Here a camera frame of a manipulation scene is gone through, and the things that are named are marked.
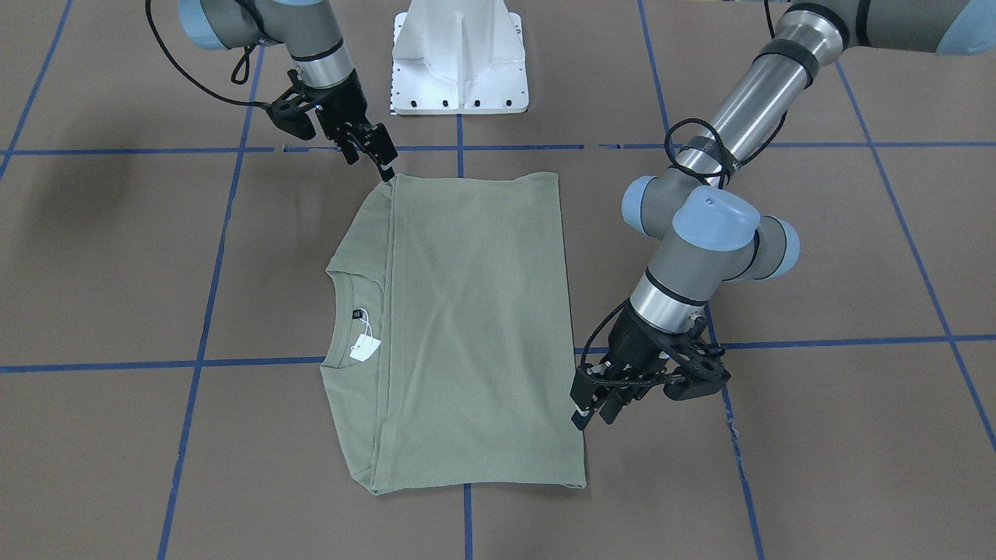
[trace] black cable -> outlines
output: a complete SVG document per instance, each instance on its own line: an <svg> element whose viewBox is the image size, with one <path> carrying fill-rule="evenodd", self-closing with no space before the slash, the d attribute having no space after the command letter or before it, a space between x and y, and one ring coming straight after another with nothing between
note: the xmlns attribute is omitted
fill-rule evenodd
<svg viewBox="0 0 996 560"><path fill-rule="evenodd" d="M723 144L723 139L719 136L719 131L717 131L713 125L703 121L702 119L685 119L684 121L681 121L668 129L667 134L664 135L664 153L667 155L667 159L671 162L671 167L674 167L686 175L695 177L702 184L709 184L708 179L719 177L719 184L717 186L718 188L723 188L726 180L728 180L733 173L739 169L739 165L736 165L736 163L725 160L719 161L720 169L715 173L699 173L690 167L686 167L678 163L677 157L674 155L674 147L671 145L671 137L674 136L674 133L677 132L678 129L684 127L685 125L700 125L709 131L713 139L716 141L716 146L719 148L719 152L723 154L721 157L723 159L726 158L726 145Z"/></svg>
<svg viewBox="0 0 996 560"><path fill-rule="evenodd" d="M626 301L629 301L629 299L627 299L627 300L623 301L622 303L618 304L616 306L616 308L612 310L611 313L609 313L604 319L602 319L602 322L599 323L599 325L595 328L595 331L592 333L592 335L590 337L588 337L588 341L585 343L585 348L583 350L581 350L581 363L582 364L585 362L585 360L588 359L588 350L592 347L592 342L595 341L595 337L599 335L599 333L602 331L602 329L604 329L606 327L606 325L609 323L609 321L611 321L613 319L613 317L615 317L616 314L619 313L619 311L623 310L623 307L625 307L625 302Z"/></svg>
<svg viewBox="0 0 996 560"><path fill-rule="evenodd" d="M768 24L768 33L771 35L771 38L774 39L775 25L771 19L771 4L769 0L764 0L764 16L766 19L766 23ZM765 150L765 148L771 145L771 142L775 140L775 137L778 136L778 133L782 131L782 126L785 125L785 119L788 117L788 115L789 112L787 111L782 114L782 117L778 120L778 124L775 126L775 129L771 131L771 134L768 136L768 138L763 142L761 142L761 145L759 145L758 148L755 149L753 153L751 153L750 155L748 155L742 161L739 162L719 161L720 170L715 173L699 173L689 167L679 164L677 162L677 158L674 155L674 149L671 146L671 137L678 129L680 129L685 125L697 124L701 125L703 128L708 130L710 134L712 134L712 137L716 141L716 145L719 147L719 152L721 156L725 157L727 151L725 146L723 145L722 138L719 137L719 133L716 131L716 128L707 123L706 121L703 121L701 119L686 119L668 129L667 134L664 136L664 152L667 154L667 159L670 160L671 162L671 167L676 168L677 170L681 171L686 175L695 177L702 184L709 184L708 181L709 178L719 177L719 183L716 186L718 188L723 188L723 185L729 181L729 179L733 176L733 173L735 171L739 170L740 167L743 167L747 163L753 161L755 157L760 155L761 152Z"/></svg>
<svg viewBox="0 0 996 560"><path fill-rule="evenodd" d="M242 58L240 58L238 64L235 65L235 69L232 70L232 75L229 78L229 80L232 81L232 84L235 84L236 86L245 86L245 83L249 81L249 56L252 55L252 52L255 50L256 45L253 45L252 47L242 47ZM240 70L244 71L241 78L238 76Z"/></svg>
<svg viewBox="0 0 996 560"><path fill-rule="evenodd" d="M775 38L775 26L771 23L771 5L768 0L764 0L764 16L768 18L768 33L771 34L771 38Z"/></svg>
<svg viewBox="0 0 996 560"><path fill-rule="evenodd" d="M268 103L262 103L258 101L238 101L216 94L211 90L209 90L206 86L204 86L200 82L196 81L193 78L193 76L187 74L187 72L183 70L183 67L181 67L179 63L176 62L176 59L173 58L173 55L169 53L169 49L166 48L166 44L162 42L162 37L159 35L159 30L156 29L155 27L155 22L152 21L152 0L145 0L145 19L148 21L148 28L152 30L152 35L155 37L155 42L159 44L159 49L162 50L162 54L166 56L166 60L169 61L169 64L173 65L173 68L175 68L177 72L179 72L191 84L196 86L200 91L204 92L205 94L211 96L212 98L218 101L225 102L230 105L236 105L239 107L257 107L263 110L269 109L270 104Z"/></svg>

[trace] folded t-shirt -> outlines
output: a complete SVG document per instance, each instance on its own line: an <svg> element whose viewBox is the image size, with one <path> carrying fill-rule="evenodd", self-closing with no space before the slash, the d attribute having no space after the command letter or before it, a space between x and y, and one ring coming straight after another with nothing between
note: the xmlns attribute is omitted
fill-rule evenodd
<svg viewBox="0 0 996 560"><path fill-rule="evenodd" d="M368 196L327 272L322 376L357 482L374 494L585 486L555 174L398 175ZM367 334L380 341L369 356Z"/></svg>

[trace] shirt tag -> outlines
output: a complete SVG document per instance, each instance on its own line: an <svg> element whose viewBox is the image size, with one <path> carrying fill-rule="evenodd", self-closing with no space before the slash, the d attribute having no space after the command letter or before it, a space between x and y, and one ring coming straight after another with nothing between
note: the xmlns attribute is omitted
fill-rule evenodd
<svg viewBox="0 0 996 560"><path fill-rule="evenodd" d="M370 335L362 334L357 339L357 343L350 347L350 358L365 362L374 355L377 348L380 348L380 340Z"/></svg>

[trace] blue joint cap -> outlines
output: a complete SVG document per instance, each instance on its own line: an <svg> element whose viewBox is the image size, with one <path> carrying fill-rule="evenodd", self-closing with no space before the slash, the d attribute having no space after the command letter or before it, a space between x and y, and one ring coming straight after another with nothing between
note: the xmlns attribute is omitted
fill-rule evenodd
<svg viewBox="0 0 996 560"><path fill-rule="evenodd" d="M971 0L937 44L938 55L978 55L996 47L996 0Z"/></svg>
<svg viewBox="0 0 996 560"><path fill-rule="evenodd" d="M671 226L679 237L710 251L736 251L754 240L761 213L726 190L703 184L674 212Z"/></svg>
<svg viewBox="0 0 996 560"><path fill-rule="evenodd" d="M781 218L771 217L775 218L775 221L785 230L785 256L782 257L782 264L778 265L775 272L772 272L771 276L765 278L765 280L778 278L792 270L792 267L799 262L799 254L802 252L802 242L799 240L799 232L796 231L796 228Z"/></svg>
<svg viewBox="0 0 996 560"><path fill-rule="evenodd" d="M200 0L179 0L176 7L180 16L180 25L194 45L209 51L228 48L221 39L218 39L211 22L207 21L207 14L204 13Z"/></svg>
<svg viewBox="0 0 996 560"><path fill-rule="evenodd" d="M622 196L622 221L647 236L649 234L643 229L643 193L646 192L646 186L656 178L653 175L640 177L629 184Z"/></svg>

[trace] blue tape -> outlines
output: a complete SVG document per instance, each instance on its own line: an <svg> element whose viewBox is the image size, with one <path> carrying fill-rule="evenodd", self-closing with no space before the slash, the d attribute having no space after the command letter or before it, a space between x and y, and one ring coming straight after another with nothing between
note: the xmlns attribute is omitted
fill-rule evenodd
<svg viewBox="0 0 996 560"><path fill-rule="evenodd" d="M727 350L763 350L774 348L826 348L834 346L890 346L901 344L931 344L948 342L947 337L880 337L867 339L826 339L771 342L724 343Z"/></svg>
<svg viewBox="0 0 996 560"><path fill-rule="evenodd" d="M463 116L456 116L456 176L463 178Z"/></svg>
<svg viewBox="0 0 996 560"><path fill-rule="evenodd" d="M470 484L463 485L463 558L474 560L474 520Z"/></svg>
<svg viewBox="0 0 996 560"><path fill-rule="evenodd" d="M465 145L467 151L527 151L537 149L585 149L582 143L511 143Z"/></svg>
<svg viewBox="0 0 996 560"><path fill-rule="evenodd" d="M10 144L7 146L7 153L3 156L3 160L0 161L0 178L3 178L5 172L7 172L7 165L10 164L10 158L13 155L14 147L17 146L17 140L21 137L21 132L24 131L24 124L28 122L28 115L31 114L31 108L35 105L35 98L38 96L38 90L42 87L42 81L45 80L45 75L49 71L49 65L52 63L52 57L56 53L56 47L59 46L59 41L62 39L63 30L66 29L66 21L69 19L70 9L73 7L73 0L66 0L66 7L63 8L62 16L59 18L59 25L56 27L56 34L52 38L52 43L49 45L49 52L45 54L45 61L42 62L42 68L38 71L38 77L35 78L35 84L31 87L31 93L28 94L28 101L24 104L24 109L21 111L21 118L17 121L17 127L14 129L14 135L10 138Z"/></svg>
<svg viewBox="0 0 996 560"><path fill-rule="evenodd" d="M292 364L320 364L325 356L295 356L286 358L229 358L203 360L205 368L231 368L234 366L289 366Z"/></svg>
<svg viewBox="0 0 996 560"><path fill-rule="evenodd" d="M0 366L0 374L42 374L49 372L113 372L122 370L166 370L193 368L195 360L168 362L107 362L93 364L42 364L37 366Z"/></svg>
<svg viewBox="0 0 996 560"><path fill-rule="evenodd" d="M171 153L273 153L272 147L111 147L93 149L15 149L14 155L148 155Z"/></svg>
<svg viewBox="0 0 996 560"><path fill-rule="evenodd" d="M650 30L646 25L646 10L643 8L643 0L637 0L639 6L639 23L643 26L643 40L646 43L646 55L650 60L650 73L653 75L653 87L657 91L657 104L660 105L660 121L667 131L671 128L670 119L667 118L667 106L664 104L664 91L660 86L660 76L657 74L657 58L653 55L653 44L650 43Z"/></svg>
<svg viewBox="0 0 996 560"><path fill-rule="evenodd" d="M266 48L259 49L259 57L256 61L256 72L253 75L252 87L249 92L249 99L256 99L256 89L259 86L259 78L263 70L263 55ZM221 263L225 257L225 238L228 233L228 223L232 218L232 204L235 201L235 194L238 191L239 176L242 172L242 161L245 157L245 146L249 138L249 125L252 122L252 107L246 108L245 121L242 124L242 137L239 141L239 152L235 157L235 169L232 172L232 183L228 191L228 203L225 206L225 217L221 226L221 238L218 240L218 252L214 260L214 272L211 276L211 289L207 296L207 307L204 310L204 328L201 331L200 342L197 346L197 362L203 362L204 353L207 350L207 337L211 331L211 318L214 315L214 302L218 293L218 283L221 278ZM186 456L187 441L190 438L190 426L193 420L194 407L197 404L197 388L200 385L200 372L202 366L194 368L193 377L190 380L190 394L187 398L186 413L183 416L183 430L180 433L180 444L177 451L176 465L173 468L173 480L169 489L169 500L166 503L166 514L162 521L162 535L159 538L159 553L157 560L165 560L166 548L169 546L169 532L172 529L173 513L176 510L176 497L179 494L180 477L183 474L183 460Z"/></svg>
<svg viewBox="0 0 996 560"><path fill-rule="evenodd" d="M979 414L979 419L982 420L982 425L986 429L986 435L989 436L989 443L992 445L993 451L996 451L996 433L993 432L992 423L989 421L989 415L986 414L985 408L982 406L982 401L979 399L978 393L975 391L975 384L972 383L972 378L968 374L968 369L965 368L964 361L961 358L961 351L958 350L958 345L952 340L953 335L951 333L951 327L947 322L947 317L944 316L944 310L941 309L940 300L937 298L937 293L934 291L933 283L930 281L930 276L927 274L926 266L923 264L923 259L920 257L920 251L916 248L916 242L913 240L913 234L909 230L909 226L906 223L906 218L902 214L902 208L899 207L899 200L895 196L895 191L892 189L892 183L888 178L888 173L885 172L885 165L881 161L881 156L878 154L878 149L875 147L872 141L872 133L869 132L868 124L865 122L865 116L862 114L862 110L858 107L858 99L855 97L855 92L851 88L851 83L848 81L848 77L844 74L844 67L841 66L841 61L836 61L837 72L841 75L841 81L844 83L844 89L848 92L848 97L851 99L851 105L855 109L855 114L858 116L858 123L862 126L862 131L865 132L865 138L869 141L869 146L871 147L871 155L874 156L875 165L878 166L878 173L881 175L881 180L885 184L885 191L888 193L888 199L892 202L892 208L895 210L895 217L899 220L899 225L902 227L902 234L906 237L906 243L909 244L909 249L913 253L913 260L916 261L916 267L920 271L920 276L923 278L923 284L927 288L927 294L930 296L930 301L933 303L934 311L937 313L937 319L940 320L941 327L944 329L944 334L949 340L951 340L951 352L954 354L954 359L958 363L958 368L961 370L962 378L965 381L965 387L968 389L968 393L972 398L972 402L975 404L975 409Z"/></svg>
<svg viewBox="0 0 996 560"><path fill-rule="evenodd" d="M740 474L740 489L747 505L747 519L750 521L751 536L754 537L754 552L758 560L765 560L764 544L761 541L761 528L757 523L757 511L754 509L754 494L750 490L747 471L744 469L743 452L740 450L740 433L733 425L733 403L730 401L729 388L723 387L723 405L726 407L726 427L730 430L730 441L733 443L733 456L737 462L737 472Z"/></svg>

